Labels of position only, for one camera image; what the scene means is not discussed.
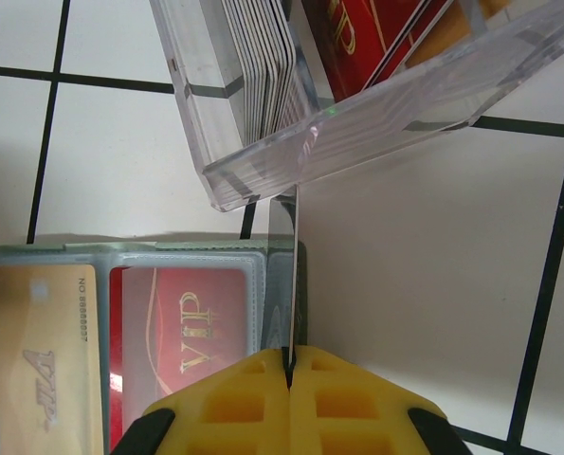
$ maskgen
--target stack of cards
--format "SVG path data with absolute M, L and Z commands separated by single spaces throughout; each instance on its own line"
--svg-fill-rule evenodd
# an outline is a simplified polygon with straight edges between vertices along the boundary
M 247 145 L 282 128 L 297 54 L 279 0 L 222 3 L 244 74 Z
M 0 453 L 102 453 L 92 265 L 0 266 Z

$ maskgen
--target white floor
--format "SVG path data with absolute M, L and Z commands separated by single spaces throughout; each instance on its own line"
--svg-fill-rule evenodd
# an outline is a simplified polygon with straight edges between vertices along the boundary
M 61 4 L 0 0 L 0 66 L 52 70 Z M 170 82 L 148 2 L 73 0 L 62 71 Z M 27 238 L 48 91 L 0 77 L 0 244 Z M 564 57 L 488 114 L 564 124 Z M 563 138 L 469 129 L 305 185 L 311 342 L 504 439 L 563 173 Z M 37 242 L 237 238 L 243 215 L 209 207 L 172 95 L 60 84 Z M 564 259 L 522 442 L 564 455 Z

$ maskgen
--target card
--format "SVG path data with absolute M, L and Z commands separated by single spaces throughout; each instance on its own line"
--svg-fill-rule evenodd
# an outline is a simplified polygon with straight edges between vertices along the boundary
M 0 266 L 0 453 L 102 453 L 91 265 Z
M 238 18 L 238 11 L 235 2 L 231 0 L 223 0 L 223 8 L 227 15 L 231 37 L 238 49 L 240 64 L 244 70 L 244 95 L 245 107 L 244 115 L 246 116 L 246 145 L 253 143 L 256 139 L 255 125 L 255 98 L 257 96 L 261 77 L 259 66 L 254 60 L 252 52 L 248 48 L 246 28 L 242 27 Z
M 246 49 L 246 39 L 244 33 L 239 31 L 237 26 L 237 20 L 235 19 L 235 11 L 232 9 L 228 0 L 222 1 L 223 10 L 225 16 L 227 17 L 229 30 L 231 32 L 231 38 L 233 44 L 237 49 L 238 58 L 240 61 L 240 66 L 242 67 L 242 73 L 244 74 L 244 145 L 247 146 L 251 144 L 254 139 L 251 135 L 253 131 L 253 116 L 248 113 L 248 108 L 251 105 L 254 90 L 254 65 L 252 61 L 248 58 L 248 53 Z
M 535 3 L 533 0 L 525 1 L 528 4 Z M 486 20 L 495 16 L 511 3 L 511 0 L 479 1 L 482 15 Z M 421 44 L 411 53 L 406 61 L 406 67 L 411 68 L 441 54 L 467 37 L 470 31 L 469 21 L 464 16 L 459 1 L 455 0 L 422 40 Z
M 414 18 L 408 33 L 402 38 L 393 53 L 386 58 L 372 85 L 382 82 L 397 72 L 402 64 L 418 48 L 435 24 L 450 7 L 453 0 L 430 0 L 424 10 Z
M 259 41 L 260 31 L 254 26 L 254 17 L 246 0 L 236 0 L 232 2 L 237 12 L 238 27 L 246 37 L 246 45 L 249 54 L 252 56 L 255 72 L 255 92 L 252 105 L 252 115 L 254 117 L 253 142 L 262 137 L 262 127 L 264 121 L 264 103 L 266 99 L 268 63 L 264 56 L 262 45 Z
M 281 37 L 277 31 L 277 25 L 275 24 L 269 2 L 256 1 L 250 3 L 255 7 L 258 17 L 257 27 L 259 27 L 261 35 L 264 37 L 264 52 L 272 63 L 274 73 L 270 79 L 270 103 L 264 107 L 263 137 L 267 137 L 273 133 L 275 116 L 279 112 L 282 83 L 285 77 L 284 71 L 287 67 L 287 62 L 284 61 L 285 55 L 282 52 Z
M 272 55 L 273 43 L 271 43 L 269 32 L 270 28 L 266 25 L 263 13 L 263 5 L 261 2 L 252 0 L 244 0 L 246 4 L 247 16 L 246 25 L 253 27 L 254 36 L 253 43 L 256 52 L 264 56 L 264 65 L 266 68 L 266 77 L 264 84 L 264 102 L 263 102 L 263 118 L 261 129 L 257 139 L 268 136 L 268 129 L 271 123 L 272 106 L 279 91 L 280 69 Z
M 209 41 L 214 51 L 217 64 L 213 64 L 212 58 L 210 58 L 210 61 L 205 64 L 205 66 L 209 68 L 202 68 L 201 71 L 206 73 L 213 70 L 214 72 L 215 67 L 218 66 L 220 82 L 223 87 L 229 87 L 229 85 L 234 82 L 242 82 L 237 90 L 227 95 L 227 102 L 235 119 L 241 143 L 246 146 L 246 68 L 241 58 L 241 49 L 234 43 L 234 37 L 223 2 L 199 0 L 190 2 L 184 8 L 181 8 L 184 15 L 187 14 L 188 9 L 198 9 L 200 12 L 194 14 L 196 16 L 195 22 L 198 22 L 198 19 L 200 19 L 199 16 L 201 15 L 206 25 L 205 31 L 210 37 Z M 202 45 L 199 39 L 195 40 L 195 44 L 196 45 L 191 49 L 192 52 L 202 52 L 202 55 L 208 55 L 208 53 L 211 52 L 207 45 L 201 48 Z
M 113 447 L 154 401 L 234 364 L 249 347 L 241 270 L 116 268 L 110 289 Z
M 302 1 L 336 101 L 368 86 L 426 1 Z
M 282 113 L 286 110 L 290 98 L 292 75 L 297 64 L 297 52 L 292 42 L 290 35 L 290 28 L 283 13 L 282 4 L 278 1 L 265 2 L 266 6 L 272 9 L 275 25 L 277 26 L 278 34 L 281 38 L 282 53 L 284 61 L 284 74 L 282 80 L 282 87 L 280 89 L 280 99 L 276 108 L 276 116 L 273 123 L 273 131 L 275 133 L 282 128 Z
M 371 86 L 382 71 L 387 60 L 408 34 L 414 20 L 422 13 L 431 0 L 370 0 L 373 17 L 379 30 L 386 53 L 362 89 Z

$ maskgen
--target black rubber pad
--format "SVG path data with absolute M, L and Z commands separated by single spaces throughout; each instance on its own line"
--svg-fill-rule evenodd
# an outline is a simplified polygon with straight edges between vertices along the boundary
M 410 409 L 408 416 L 431 455 L 471 455 L 444 417 L 420 408 Z
M 111 455 L 155 455 L 174 417 L 173 410 L 164 408 L 136 419 Z

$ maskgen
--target clear plastic card holder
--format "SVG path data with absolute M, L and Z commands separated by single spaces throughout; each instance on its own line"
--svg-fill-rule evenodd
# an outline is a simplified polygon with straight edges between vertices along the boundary
M 471 125 L 564 54 L 564 0 L 520 1 L 508 7 L 507 17 L 486 23 L 488 31 L 476 30 L 477 37 L 325 110 L 318 111 L 308 73 L 297 69 L 302 108 L 294 122 L 245 144 L 226 133 L 237 129 L 225 114 L 232 109 L 209 106 L 229 100 L 191 90 L 199 81 L 182 33 L 192 25 L 180 11 L 193 8 L 206 23 L 208 9 L 201 6 L 207 2 L 151 0 L 195 169 L 212 205 L 222 211 Z M 204 47 L 215 48 L 220 39 L 207 32 L 199 36 Z M 216 62 L 213 51 L 210 61 Z

